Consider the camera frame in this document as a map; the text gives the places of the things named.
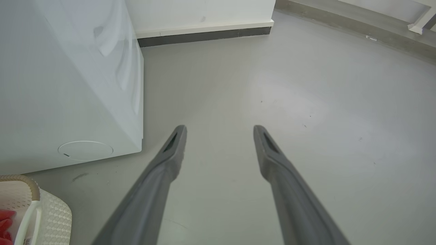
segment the basket handle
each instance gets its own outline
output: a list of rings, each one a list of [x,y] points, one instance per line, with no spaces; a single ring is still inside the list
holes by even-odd
[[[39,186],[33,179],[20,174],[0,175],[0,182],[5,181],[21,181],[26,183],[32,193],[32,201],[40,200],[41,194],[39,192]]]

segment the dirt speck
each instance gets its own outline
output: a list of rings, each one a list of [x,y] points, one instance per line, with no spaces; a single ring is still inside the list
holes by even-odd
[[[71,182],[74,182],[82,177],[85,177],[86,175],[88,175],[88,173],[79,174],[78,176],[76,176],[76,178],[72,179]]]

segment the white wall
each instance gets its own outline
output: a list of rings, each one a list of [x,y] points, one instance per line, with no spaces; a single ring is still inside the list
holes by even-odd
[[[166,29],[264,23],[275,0],[126,0],[137,34]]]
[[[414,23],[426,6],[411,0],[339,0],[365,9]]]

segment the white washing machine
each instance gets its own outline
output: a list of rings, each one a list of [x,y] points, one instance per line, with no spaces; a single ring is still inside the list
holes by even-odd
[[[0,3],[0,174],[139,152],[143,57],[124,0]]]

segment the circular panel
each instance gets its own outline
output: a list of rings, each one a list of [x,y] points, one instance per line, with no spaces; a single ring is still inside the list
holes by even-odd
[[[73,160],[93,161],[108,157],[113,149],[101,142],[73,141],[61,145],[58,152]]]

